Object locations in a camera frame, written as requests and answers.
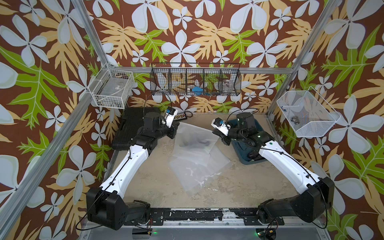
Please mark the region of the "purple eggplant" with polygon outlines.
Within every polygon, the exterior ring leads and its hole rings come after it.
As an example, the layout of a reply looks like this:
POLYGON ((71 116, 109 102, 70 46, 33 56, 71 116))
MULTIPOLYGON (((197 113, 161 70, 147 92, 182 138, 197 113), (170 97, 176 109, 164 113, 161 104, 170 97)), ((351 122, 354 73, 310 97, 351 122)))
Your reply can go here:
POLYGON ((215 145, 212 140, 192 139, 184 142, 184 147, 189 149, 211 149, 215 145))

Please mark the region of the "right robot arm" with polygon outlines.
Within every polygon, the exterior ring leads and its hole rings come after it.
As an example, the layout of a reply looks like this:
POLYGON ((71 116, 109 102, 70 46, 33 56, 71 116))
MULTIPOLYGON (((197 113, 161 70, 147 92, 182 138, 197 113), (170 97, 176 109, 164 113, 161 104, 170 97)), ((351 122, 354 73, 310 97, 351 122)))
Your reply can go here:
POLYGON ((260 204, 257 215, 261 224, 270 224, 279 217, 299 217, 312 223, 332 208, 335 183, 329 177, 311 172, 289 155, 269 133, 258 127, 251 113, 238 114, 235 124, 216 118, 211 125, 213 134, 225 145, 238 141, 255 148, 257 154, 277 168, 298 192, 294 197, 270 199, 260 204))

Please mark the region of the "clear zip-top bag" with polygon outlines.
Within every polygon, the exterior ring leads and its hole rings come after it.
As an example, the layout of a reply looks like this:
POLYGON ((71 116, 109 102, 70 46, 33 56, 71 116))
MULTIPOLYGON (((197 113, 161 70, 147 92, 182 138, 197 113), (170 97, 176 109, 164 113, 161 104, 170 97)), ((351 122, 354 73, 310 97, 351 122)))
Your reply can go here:
POLYGON ((172 155, 206 167, 218 139, 210 130, 180 123, 172 155))

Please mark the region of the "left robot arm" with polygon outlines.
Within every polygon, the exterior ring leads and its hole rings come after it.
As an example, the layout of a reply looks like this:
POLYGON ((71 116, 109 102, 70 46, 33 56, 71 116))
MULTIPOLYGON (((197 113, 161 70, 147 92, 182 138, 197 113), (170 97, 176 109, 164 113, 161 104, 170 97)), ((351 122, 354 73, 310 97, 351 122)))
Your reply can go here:
POLYGON ((126 223, 144 225, 151 222, 151 205, 134 200, 125 203, 123 198, 134 175, 150 156, 158 140, 167 136, 174 139, 179 123, 174 122, 178 111, 168 107, 165 115, 149 112, 143 117, 144 124, 125 149, 125 158, 117 169, 100 185, 86 194, 88 221, 119 230, 126 223))

